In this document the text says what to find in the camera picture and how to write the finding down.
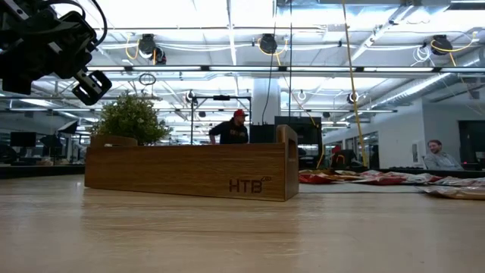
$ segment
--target white pillar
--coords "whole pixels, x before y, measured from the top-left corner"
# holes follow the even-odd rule
[[[252,123],[254,125],[274,124],[274,117],[279,115],[281,115],[281,94],[278,79],[254,79],[254,88],[252,89]]]

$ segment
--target table surface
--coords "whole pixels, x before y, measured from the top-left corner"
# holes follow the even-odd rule
[[[485,202],[301,193],[288,202],[0,181],[0,272],[483,272]]]

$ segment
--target wooden box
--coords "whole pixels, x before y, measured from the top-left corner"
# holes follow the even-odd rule
[[[297,136],[286,125],[277,128],[277,143],[269,144],[106,143],[95,140],[88,148],[86,187],[273,201],[286,201],[299,189]]]

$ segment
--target htb logo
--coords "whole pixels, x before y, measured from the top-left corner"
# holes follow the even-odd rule
[[[261,193],[263,191],[263,182],[269,182],[271,179],[271,177],[262,177],[260,179],[231,179],[229,180],[229,192]]]

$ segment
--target green plant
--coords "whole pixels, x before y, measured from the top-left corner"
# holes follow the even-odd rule
[[[145,94],[130,96],[128,93],[105,105],[101,119],[91,128],[92,134],[132,137],[141,146],[161,140],[170,131],[165,121],[158,121],[157,110]]]

